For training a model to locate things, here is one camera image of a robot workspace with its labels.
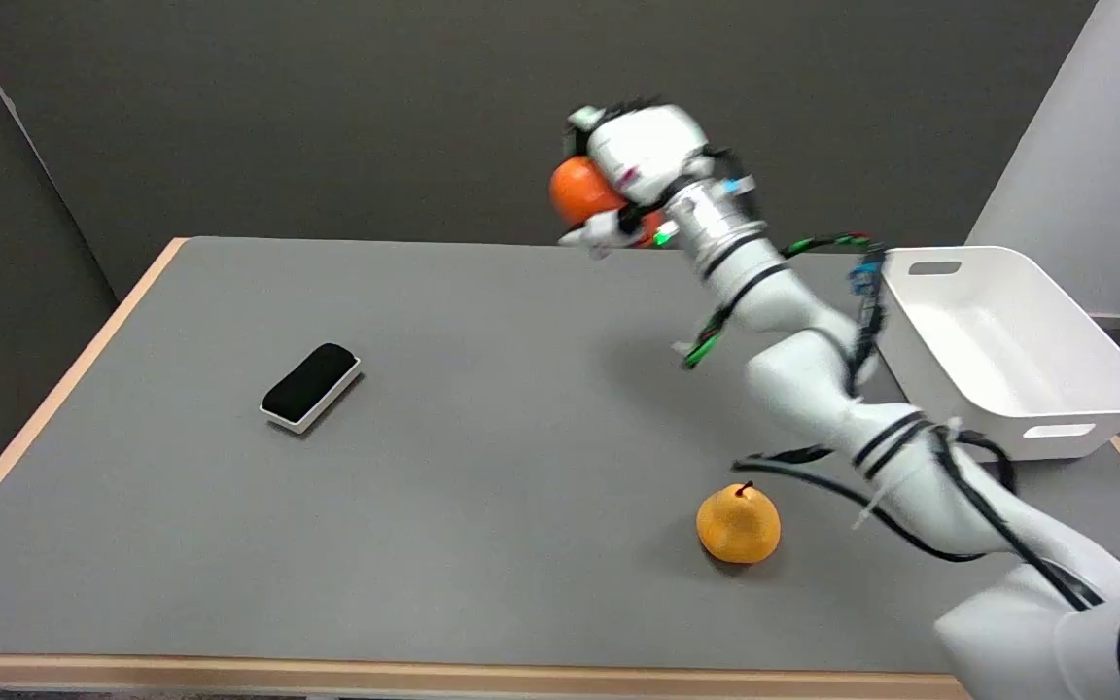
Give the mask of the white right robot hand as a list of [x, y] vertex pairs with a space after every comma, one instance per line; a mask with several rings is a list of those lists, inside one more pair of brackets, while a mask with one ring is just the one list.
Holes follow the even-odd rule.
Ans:
[[566, 144], [564, 164], [550, 183], [568, 226], [559, 243], [596, 258], [656, 245], [668, 199], [715, 172], [696, 119], [657, 99], [577, 108], [566, 116]]

